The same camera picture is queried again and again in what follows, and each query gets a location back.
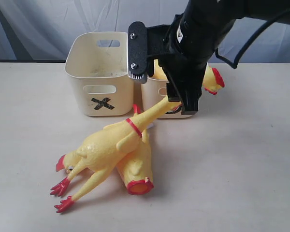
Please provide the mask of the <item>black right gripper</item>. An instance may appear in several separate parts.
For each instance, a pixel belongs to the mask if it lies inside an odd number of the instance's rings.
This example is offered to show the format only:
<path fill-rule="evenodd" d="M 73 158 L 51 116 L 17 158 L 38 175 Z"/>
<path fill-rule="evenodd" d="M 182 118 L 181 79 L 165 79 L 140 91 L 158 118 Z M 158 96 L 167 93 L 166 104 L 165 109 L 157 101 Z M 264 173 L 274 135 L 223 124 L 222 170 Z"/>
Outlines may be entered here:
<path fill-rule="evenodd" d="M 207 21 L 200 14 L 176 15 L 170 25 L 145 28 L 145 76 L 153 76 L 158 60 L 169 79 L 168 101 L 182 102 L 182 115 L 198 112 L 208 61 Z"/>

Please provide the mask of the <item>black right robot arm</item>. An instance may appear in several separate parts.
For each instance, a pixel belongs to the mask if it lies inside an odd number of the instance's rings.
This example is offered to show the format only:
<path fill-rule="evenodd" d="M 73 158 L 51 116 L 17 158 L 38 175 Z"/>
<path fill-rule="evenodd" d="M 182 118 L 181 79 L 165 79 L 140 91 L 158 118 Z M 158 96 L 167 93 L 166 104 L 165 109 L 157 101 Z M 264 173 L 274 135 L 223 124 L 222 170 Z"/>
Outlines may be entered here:
<path fill-rule="evenodd" d="M 198 112 L 198 100 L 206 65 L 236 20 L 250 17 L 264 24 L 243 45 L 233 61 L 240 58 L 256 38 L 275 22 L 290 24 L 290 0 L 190 0 L 185 11 L 170 25 L 145 29 L 146 72 L 153 74 L 153 60 L 169 80 L 167 100 L 179 102 L 183 115 Z"/>

